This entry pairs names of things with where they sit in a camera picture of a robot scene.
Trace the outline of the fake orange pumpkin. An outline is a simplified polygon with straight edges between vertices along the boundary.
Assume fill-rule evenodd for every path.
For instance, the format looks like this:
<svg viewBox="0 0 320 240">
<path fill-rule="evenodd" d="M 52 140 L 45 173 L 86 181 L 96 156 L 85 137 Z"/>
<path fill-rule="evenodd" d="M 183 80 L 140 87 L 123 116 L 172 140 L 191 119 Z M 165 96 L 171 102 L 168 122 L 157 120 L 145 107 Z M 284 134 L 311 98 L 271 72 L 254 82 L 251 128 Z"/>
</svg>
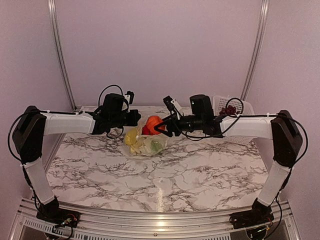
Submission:
<svg viewBox="0 0 320 240">
<path fill-rule="evenodd" d="M 163 120 L 157 116 L 157 115 L 152 115 L 147 119 L 146 122 L 146 128 L 147 128 L 147 134 L 148 135 L 159 135 L 161 134 L 160 131 L 155 130 L 155 126 L 161 124 Z"/>
</svg>

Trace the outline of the clear zip top bag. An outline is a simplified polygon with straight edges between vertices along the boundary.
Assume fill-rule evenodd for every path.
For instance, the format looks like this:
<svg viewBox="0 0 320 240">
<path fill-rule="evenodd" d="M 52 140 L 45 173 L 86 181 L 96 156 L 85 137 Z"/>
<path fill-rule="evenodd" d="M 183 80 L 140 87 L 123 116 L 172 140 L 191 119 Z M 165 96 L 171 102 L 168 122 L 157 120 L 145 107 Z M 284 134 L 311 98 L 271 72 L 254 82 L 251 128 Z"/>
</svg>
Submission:
<svg viewBox="0 0 320 240">
<path fill-rule="evenodd" d="M 146 125 L 147 120 L 148 120 L 149 117 L 144 117 L 141 120 L 139 120 L 138 121 L 138 126 L 133 127 L 133 128 L 139 128 L 142 131 L 142 128 Z M 141 133 L 141 138 L 143 139 L 143 143 L 142 143 L 142 146 L 140 148 L 140 153 L 138 153 L 138 154 L 132 154 L 130 152 L 130 148 L 126 145 L 128 147 L 128 150 L 129 150 L 130 154 L 132 154 L 132 155 L 141 155 L 141 156 L 154 156 L 154 155 L 157 155 L 157 154 L 149 154 L 150 141 L 151 140 L 156 140 L 156 141 L 162 142 L 165 145 L 165 148 L 166 148 L 167 144 L 168 144 L 168 140 L 169 140 L 169 138 L 164 134 L 142 135 L 142 133 Z"/>
</svg>

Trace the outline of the fake red grapes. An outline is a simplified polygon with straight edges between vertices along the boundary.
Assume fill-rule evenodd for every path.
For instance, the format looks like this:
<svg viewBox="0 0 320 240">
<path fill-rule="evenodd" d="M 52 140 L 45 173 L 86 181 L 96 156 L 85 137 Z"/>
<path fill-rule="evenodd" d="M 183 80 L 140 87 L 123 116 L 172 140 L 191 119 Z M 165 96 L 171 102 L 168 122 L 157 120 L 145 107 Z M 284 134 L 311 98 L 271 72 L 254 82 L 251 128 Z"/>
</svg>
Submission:
<svg viewBox="0 0 320 240">
<path fill-rule="evenodd" d="M 221 111 L 219 112 L 219 114 L 222 115 L 230 115 L 230 116 L 235 116 L 236 114 L 239 114 L 240 112 L 237 111 L 237 108 L 232 106 L 232 105 L 228 105 L 227 107 L 222 107 Z"/>
</svg>

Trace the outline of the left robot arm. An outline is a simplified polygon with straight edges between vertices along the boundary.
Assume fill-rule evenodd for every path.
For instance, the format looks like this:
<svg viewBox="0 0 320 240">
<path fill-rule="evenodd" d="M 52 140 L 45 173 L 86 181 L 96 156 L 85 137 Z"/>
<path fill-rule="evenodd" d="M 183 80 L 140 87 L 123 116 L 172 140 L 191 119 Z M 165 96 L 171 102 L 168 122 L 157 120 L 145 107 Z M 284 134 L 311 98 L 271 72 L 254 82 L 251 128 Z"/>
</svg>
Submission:
<svg viewBox="0 0 320 240">
<path fill-rule="evenodd" d="M 29 105 L 10 127 L 8 143 L 14 143 L 24 177 L 34 194 L 36 217 L 46 222 L 71 225 L 79 213 L 60 208 L 47 178 L 47 168 L 66 134 L 102 135 L 114 128 L 136 127 L 141 118 L 137 109 L 130 109 L 134 93 L 109 93 L 94 111 L 58 112 L 40 110 Z"/>
</svg>

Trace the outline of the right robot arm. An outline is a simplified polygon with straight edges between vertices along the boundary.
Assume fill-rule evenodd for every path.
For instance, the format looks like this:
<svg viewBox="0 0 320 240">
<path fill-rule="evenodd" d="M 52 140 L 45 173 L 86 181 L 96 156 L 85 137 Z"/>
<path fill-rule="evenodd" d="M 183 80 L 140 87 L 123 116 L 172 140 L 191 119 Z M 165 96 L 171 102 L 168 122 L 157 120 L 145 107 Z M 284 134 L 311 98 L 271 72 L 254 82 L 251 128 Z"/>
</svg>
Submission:
<svg viewBox="0 0 320 240">
<path fill-rule="evenodd" d="M 151 126 L 151 130 L 167 137 L 184 135 L 192 140 L 218 138 L 240 146 L 248 146 L 254 139 L 272 141 L 273 163 L 258 197 L 251 209 L 230 215 L 234 229 L 249 228 L 274 220 L 272 203 L 277 202 L 294 166 L 305 155 L 309 139 L 303 125 L 290 112 L 275 114 L 245 114 L 243 110 L 222 109 L 215 115 L 211 99 L 204 94 L 189 98 L 191 115 L 184 115 L 175 99 L 163 99 L 169 116 Z"/>
</svg>

